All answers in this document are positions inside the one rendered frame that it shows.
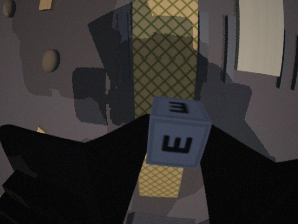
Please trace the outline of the blue labelled cube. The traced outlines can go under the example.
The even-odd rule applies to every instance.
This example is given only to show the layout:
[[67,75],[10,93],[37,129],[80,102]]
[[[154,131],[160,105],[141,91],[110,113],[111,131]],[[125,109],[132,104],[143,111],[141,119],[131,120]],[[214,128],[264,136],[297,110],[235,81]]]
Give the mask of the blue labelled cube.
[[201,101],[154,96],[145,164],[198,169],[212,125]]

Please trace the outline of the yellow crosshatched strip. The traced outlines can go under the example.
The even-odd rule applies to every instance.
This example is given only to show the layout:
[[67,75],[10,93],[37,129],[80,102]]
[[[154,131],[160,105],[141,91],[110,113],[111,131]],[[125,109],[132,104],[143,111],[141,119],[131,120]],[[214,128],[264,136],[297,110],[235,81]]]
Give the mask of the yellow crosshatched strip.
[[[194,100],[197,0],[133,0],[136,120],[150,115],[153,97]],[[182,169],[142,165],[140,196],[177,197]]]

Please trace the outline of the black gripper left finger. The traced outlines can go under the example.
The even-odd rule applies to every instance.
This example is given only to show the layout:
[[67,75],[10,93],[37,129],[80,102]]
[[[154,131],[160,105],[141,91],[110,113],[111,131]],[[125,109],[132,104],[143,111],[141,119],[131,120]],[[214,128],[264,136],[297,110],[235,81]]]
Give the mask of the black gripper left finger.
[[1,125],[0,143],[13,172],[76,193],[93,224],[124,224],[145,161],[149,115],[80,143]]

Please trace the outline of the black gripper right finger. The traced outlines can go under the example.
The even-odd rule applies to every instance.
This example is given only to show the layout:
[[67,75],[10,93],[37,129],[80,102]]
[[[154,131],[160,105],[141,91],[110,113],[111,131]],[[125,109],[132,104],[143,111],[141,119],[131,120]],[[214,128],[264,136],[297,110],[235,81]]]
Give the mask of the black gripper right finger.
[[261,224],[298,188],[298,159],[275,163],[214,125],[200,167],[210,224]]

